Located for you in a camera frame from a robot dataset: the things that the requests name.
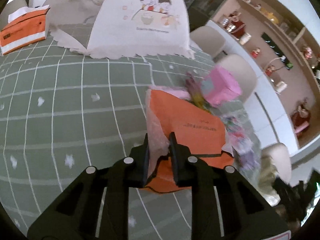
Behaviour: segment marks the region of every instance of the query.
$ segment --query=pink package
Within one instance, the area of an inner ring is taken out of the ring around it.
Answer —
[[[218,106],[223,101],[231,101],[242,94],[235,78],[219,65],[216,65],[202,80],[201,92],[204,99],[212,106]]]

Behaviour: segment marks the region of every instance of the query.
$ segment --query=white tote bag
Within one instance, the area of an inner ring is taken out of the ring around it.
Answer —
[[[193,57],[183,0],[104,0],[87,55],[117,59],[136,54]]]

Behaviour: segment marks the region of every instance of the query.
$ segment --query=silver screw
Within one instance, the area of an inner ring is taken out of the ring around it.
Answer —
[[[188,157],[188,162],[190,163],[196,163],[198,161],[198,158],[195,156]]]
[[[225,170],[228,173],[234,173],[235,172],[235,168],[233,166],[227,166],[227,167],[225,167]]]
[[[86,171],[88,174],[92,174],[92,173],[95,173],[96,168],[93,167],[93,166],[90,166],[90,167],[88,167],[85,171]]]
[[[124,162],[125,164],[131,164],[131,163],[133,163],[133,158],[131,158],[131,157],[126,157],[126,158],[124,158],[123,162]]]

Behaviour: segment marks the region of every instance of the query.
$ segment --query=table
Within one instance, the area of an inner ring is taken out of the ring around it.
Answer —
[[[201,80],[214,63],[195,51],[195,60],[98,60],[48,37],[0,57],[0,199],[23,233],[87,166],[109,167],[143,143],[148,86],[183,86],[187,71]],[[216,114],[230,110],[244,115],[260,154],[241,102]],[[129,239],[189,239],[190,226],[190,190],[155,195],[130,189]]]

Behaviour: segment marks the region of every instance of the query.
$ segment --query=white bag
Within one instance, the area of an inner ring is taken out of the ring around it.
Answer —
[[[194,52],[189,47],[188,13],[183,0],[104,0],[87,48],[59,29],[55,19],[65,17],[59,16],[59,10],[53,12],[50,18],[55,22],[55,28],[51,35],[58,41],[58,46],[71,51],[111,59],[135,57],[136,54],[193,57]]]

